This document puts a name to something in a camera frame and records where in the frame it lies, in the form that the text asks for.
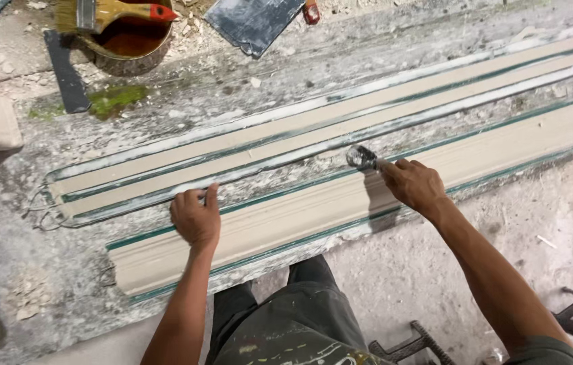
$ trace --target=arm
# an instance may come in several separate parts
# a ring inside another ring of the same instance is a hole
[[[527,336],[549,336],[573,348],[532,288],[446,196],[437,171],[418,161],[379,162],[393,195],[426,217],[460,263],[471,293],[510,354]]]
[[[178,233],[190,244],[190,255],[183,277],[169,301],[142,365],[196,365],[203,345],[205,300],[212,257],[219,242],[221,219],[217,205],[217,185],[207,192],[187,190],[174,198],[170,210]],[[205,205],[198,198],[205,194]]]

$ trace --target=forearm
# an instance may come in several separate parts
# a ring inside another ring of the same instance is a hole
[[[203,344],[205,302],[214,247],[190,250],[183,277],[145,351],[142,365],[196,365]]]
[[[573,347],[534,290],[450,200],[438,203],[428,219],[455,254],[480,310],[509,352],[527,336],[550,336]]]

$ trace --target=brush bristles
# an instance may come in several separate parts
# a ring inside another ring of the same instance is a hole
[[[59,0],[54,19],[59,33],[77,33],[77,0]]]

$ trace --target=person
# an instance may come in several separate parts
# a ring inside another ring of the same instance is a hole
[[[478,307],[510,354],[507,364],[573,364],[572,341],[521,275],[446,196],[437,171],[405,159],[378,164],[392,194],[428,219],[454,253]],[[172,202],[172,222],[191,250],[143,365],[199,361],[208,275],[221,225],[217,187],[188,190]],[[202,195],[205,204],[198,201]],[[387,364],[368,352],[347,297],[322,256],[291,265],[287,286],[261,304],[250,289],[247,282],[215,294],[206,364]]]

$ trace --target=brown liquid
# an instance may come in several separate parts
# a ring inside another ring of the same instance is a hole
[[[124,3],[154,3],[167,6],[161,0],[126,0]],[[113,21],[102,34],[94,34],[97,44],[122,56],[143,56],[158,48],[170,28],[170,23],[158,23],[133,16]]]

